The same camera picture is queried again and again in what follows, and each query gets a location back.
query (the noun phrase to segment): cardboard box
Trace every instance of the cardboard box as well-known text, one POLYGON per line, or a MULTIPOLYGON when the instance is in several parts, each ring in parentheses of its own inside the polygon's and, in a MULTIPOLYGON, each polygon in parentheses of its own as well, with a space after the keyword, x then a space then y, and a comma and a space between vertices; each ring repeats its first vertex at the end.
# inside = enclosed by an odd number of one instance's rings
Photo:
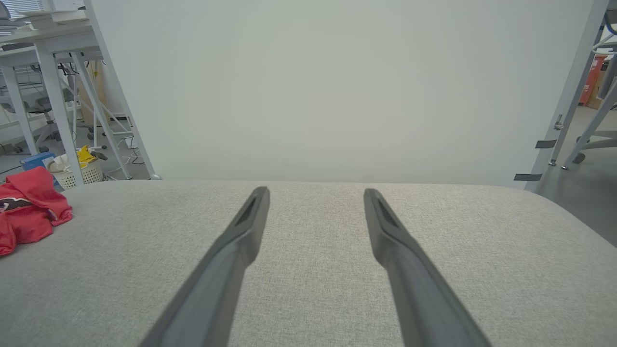
POLYGON ((602 99, 598 99, 598 92, 600 91, 600 86, 602 85, 602 81, 604 80, 604 75, 606 71, 600 71, 598 73, 598 78, 595 81, 595 85, 591 90, 591 95, 589 95, 589 100, 585 103, 585 106, 591 107, 593 109, 599 109, 602 104, 602 99))
POLYGON ((602 68, 606 70, 606 67, 604 66, 604 60, 607 57, 608 56, 604 56, 602 54, 596 54, 594 56, 594 60, 591 63, 591 68, 589 69, 589 74, 587 75, 587 80, 585 81, 585 86, 582 89, 579 103, 586 104, 587 101, 589 101, 589 99, 591 98, 591 93, 594 89, 594 86, 598 84, 597 81, 600 71, 602 70, 602 68))

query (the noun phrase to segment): yellow cloth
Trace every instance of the yellow cloth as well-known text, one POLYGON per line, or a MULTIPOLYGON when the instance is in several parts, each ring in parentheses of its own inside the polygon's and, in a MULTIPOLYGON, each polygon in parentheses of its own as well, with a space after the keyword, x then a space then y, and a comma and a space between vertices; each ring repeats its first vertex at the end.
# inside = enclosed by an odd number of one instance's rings
POLYGON ((96 157, 92 156, 88 151, 88 145, 83 146, 79 151, 77 151, 77 158, 79 159, 80 167, 82 169, 88 166, 89 162, 96 160, 96 157))

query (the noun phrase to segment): red cloth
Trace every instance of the red cloth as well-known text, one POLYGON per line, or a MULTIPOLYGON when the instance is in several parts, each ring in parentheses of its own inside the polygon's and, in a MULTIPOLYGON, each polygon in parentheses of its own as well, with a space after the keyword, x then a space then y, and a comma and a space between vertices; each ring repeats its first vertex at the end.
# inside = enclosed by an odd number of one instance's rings
POLYGON ((44 167, 7 176, 0 186, 0 256, 17 244, 37 242, 52 233, 51 226, 73 217, 67 198, 54 189, 44 167))

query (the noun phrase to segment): gray fabric surface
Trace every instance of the gray fabric surface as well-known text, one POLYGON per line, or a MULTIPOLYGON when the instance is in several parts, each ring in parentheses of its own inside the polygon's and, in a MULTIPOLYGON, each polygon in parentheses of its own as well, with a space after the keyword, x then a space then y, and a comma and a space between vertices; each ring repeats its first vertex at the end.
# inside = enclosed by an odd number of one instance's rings
MULTIPOLYGON (((256 182, 105 182, 0 259, 0 346, 133 346, 256 182)), ((230 345, 400 345, 366 185, 266 183, 271 208, 230 345)), ((554 203, 488 186, 379 189, 496 346, 610 346, 617 251, 554 203)))

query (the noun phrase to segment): white wall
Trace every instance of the white wall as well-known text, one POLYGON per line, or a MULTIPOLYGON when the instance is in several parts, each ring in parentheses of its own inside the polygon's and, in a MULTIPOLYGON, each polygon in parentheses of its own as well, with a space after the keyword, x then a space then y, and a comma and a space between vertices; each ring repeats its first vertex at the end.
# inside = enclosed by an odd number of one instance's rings
POLYGON ((521 186, 592 2, 93 9, 163 178, 521 186))

